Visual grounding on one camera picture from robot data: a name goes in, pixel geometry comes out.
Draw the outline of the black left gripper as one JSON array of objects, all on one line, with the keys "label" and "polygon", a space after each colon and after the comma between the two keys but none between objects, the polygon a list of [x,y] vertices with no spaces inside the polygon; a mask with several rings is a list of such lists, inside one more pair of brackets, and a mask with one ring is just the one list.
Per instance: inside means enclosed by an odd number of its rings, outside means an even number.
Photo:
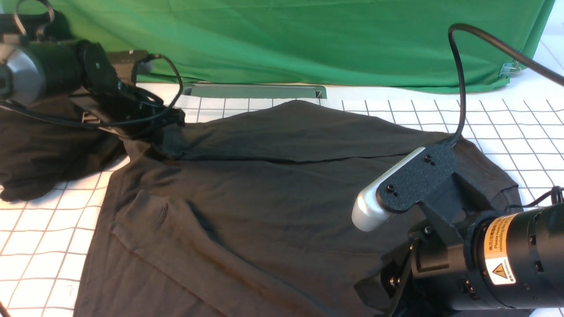
[{"label": "black left gripper", "polygon": [[93,125],[97,120],[106,124],[101,129],[121,138],[160,140],[165,127],[185,126],[182,110],[165,106],[163,99],[137,86],[122,85],[115,96],[76,93],[70,100],[86,112],[84,123]]}]

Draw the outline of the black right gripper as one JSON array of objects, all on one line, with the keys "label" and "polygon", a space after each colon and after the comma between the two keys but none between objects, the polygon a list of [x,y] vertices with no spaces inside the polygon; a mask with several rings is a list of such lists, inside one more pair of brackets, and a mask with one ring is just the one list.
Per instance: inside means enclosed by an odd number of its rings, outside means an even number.
[{"label": "black right gripper", "polygon": [[415,233],[383,258],[379,281],[390,303],[385,317],[453,317],[469,301],[471,283],[461,243],[446,246],[437,233]]}]

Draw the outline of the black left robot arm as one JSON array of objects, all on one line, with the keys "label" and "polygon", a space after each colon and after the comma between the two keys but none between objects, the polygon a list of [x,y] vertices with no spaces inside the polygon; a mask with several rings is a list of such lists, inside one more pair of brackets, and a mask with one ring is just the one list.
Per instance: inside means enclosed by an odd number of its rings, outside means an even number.
[{"label": "black left robot arm", "polygon": [[[46,30],[56,12],[1,15],[1,106],[24,116],[75,128],[101,129],[129,139],[151,139],[169,125],[185,125],[174,104],[136,85],[150,71],[145,50],[106,52],[87,40],[59,41]],[[69,98],[83,115],[78,120],[39,114],[42,102]]]}]

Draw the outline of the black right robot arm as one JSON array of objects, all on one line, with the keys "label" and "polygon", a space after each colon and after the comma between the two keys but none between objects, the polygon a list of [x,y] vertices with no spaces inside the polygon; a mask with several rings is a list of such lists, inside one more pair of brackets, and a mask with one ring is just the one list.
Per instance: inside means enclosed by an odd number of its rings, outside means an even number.
[{"label": "black right robot arm", "polygon": [[433,229],[415,232],[387,282],[385,317],[563,306],[563,204],[464,221],[448,247]]}]

